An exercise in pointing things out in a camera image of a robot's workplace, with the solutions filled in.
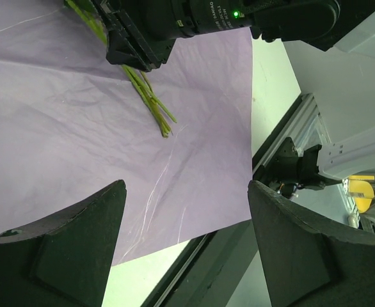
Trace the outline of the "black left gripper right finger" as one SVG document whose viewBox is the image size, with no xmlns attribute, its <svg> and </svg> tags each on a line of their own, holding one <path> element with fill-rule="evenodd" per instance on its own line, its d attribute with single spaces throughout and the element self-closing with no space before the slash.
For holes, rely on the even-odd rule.
<svg viewBox="0 0 375 307">
<path fill-rule="evenodd" d="M 272 306 L 375 306 L 375 234 L 258 181 L 249 183 L 248 201 Z"/>
</svg>

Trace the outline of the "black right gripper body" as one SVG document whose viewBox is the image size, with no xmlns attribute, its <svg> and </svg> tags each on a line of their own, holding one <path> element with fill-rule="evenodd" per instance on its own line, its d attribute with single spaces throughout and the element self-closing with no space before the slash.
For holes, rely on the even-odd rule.
<svg viewBox="0 0 375 307">
<path fill-rule="evenodd" d="M 140 4 L 141 1 L 92 1 L 107 30 L 107 61 L 150 72 L 167 63 L 175 41 L 158 40 L 149 33 Z"/>
</svg>

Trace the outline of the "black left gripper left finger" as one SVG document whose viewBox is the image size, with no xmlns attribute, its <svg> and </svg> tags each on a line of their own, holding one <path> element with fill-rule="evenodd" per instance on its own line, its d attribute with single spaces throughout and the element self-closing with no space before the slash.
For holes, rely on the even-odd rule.
<svg viewBox="0 0 375 307">
<path fill-rule="evenodd" d="M 0 306 L 101 306 L 124 214 L 117 180 L 0 234 Z"/>
</svg>

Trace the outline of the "pink and purple wrapping paper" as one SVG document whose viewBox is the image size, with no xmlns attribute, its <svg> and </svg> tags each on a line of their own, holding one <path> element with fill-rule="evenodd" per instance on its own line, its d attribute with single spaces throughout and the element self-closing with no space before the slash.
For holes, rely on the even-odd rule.
<svg viewBox="0 0 375 307">
<path fill-rule="evenodd" d="M 164 138 L 72 10 L 0 1 L 0 233 L 120 179 L 116 264 L 249 219 L 251 62 L 246 30 L 179 40 L 148 75 Z"/>
</svg>

